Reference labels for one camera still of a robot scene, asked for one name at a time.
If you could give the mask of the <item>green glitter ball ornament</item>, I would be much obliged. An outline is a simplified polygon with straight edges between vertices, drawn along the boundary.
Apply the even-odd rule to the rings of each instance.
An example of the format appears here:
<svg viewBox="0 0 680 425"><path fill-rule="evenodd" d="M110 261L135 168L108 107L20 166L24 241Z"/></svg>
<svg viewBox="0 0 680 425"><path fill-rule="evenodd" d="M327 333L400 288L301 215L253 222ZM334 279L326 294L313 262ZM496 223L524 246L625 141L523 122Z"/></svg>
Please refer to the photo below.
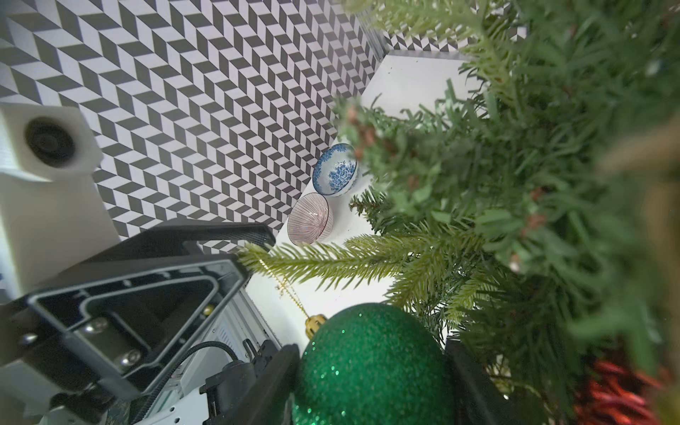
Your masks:
<svg viewBox="0 0 680 425"><path fill-rule="evenodd" d="M296 424L453 424L454 391L432 334L394 306L332 316L304 349L293 393Z"/></svg>

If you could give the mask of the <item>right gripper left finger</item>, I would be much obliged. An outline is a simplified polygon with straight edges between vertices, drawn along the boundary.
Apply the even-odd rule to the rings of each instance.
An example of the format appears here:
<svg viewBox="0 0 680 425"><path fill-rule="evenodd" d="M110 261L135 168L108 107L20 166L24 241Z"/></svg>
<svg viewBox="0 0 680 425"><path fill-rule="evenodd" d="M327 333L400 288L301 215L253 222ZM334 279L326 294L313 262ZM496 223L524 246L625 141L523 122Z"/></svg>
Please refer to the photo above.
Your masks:
<svg viewBox="0 0 680 425"><path fill-rule="evenodd" d="M285 345L256 363L233 361L205 381L205 424L292 424L292 393L300 363Z"/></svg>

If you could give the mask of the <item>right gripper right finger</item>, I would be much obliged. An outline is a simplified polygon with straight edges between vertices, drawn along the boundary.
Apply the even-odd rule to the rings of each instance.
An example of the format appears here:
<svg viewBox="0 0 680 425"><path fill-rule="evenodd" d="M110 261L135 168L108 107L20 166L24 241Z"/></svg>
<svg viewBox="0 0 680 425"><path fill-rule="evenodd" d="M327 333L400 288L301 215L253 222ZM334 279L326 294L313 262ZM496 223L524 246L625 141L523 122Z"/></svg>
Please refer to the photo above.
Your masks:
<svg viewBox="0 0 680 425"><path fill-rule="evenodd" d="M444 355L453 386L456 424L522 424L517 407L504 398L462 342L448 338Z"/></svg>

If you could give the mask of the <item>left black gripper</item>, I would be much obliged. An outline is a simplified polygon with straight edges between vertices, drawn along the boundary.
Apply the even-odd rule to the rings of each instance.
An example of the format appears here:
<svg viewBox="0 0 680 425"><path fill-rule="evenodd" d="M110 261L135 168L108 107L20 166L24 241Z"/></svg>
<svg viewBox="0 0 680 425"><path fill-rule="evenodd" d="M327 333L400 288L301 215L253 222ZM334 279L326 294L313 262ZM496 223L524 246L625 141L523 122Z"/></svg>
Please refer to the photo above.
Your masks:
<svg viewBox="0 0 680 425"><path fill-rule="evenodd" d="M263 223L173 220L49 279L1 309L1 390L26 404L157 384L249 280L235 253L203 242L274 244Z"/></svg>

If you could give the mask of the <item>red faceted ball ornament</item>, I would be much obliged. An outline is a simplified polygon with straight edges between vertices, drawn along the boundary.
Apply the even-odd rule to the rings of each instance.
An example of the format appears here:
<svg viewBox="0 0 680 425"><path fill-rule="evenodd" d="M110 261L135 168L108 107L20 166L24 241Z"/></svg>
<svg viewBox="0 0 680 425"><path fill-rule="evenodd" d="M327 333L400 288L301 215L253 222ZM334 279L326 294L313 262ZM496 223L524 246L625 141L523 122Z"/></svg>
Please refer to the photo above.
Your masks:
<svg viewBox="0 0 680 425"><path fill-rule="evenodd" d="M653 397L671 383L665 368L657 377L599 359L594 374L577 393L574 411L578 424L659 424Z"/></svg>

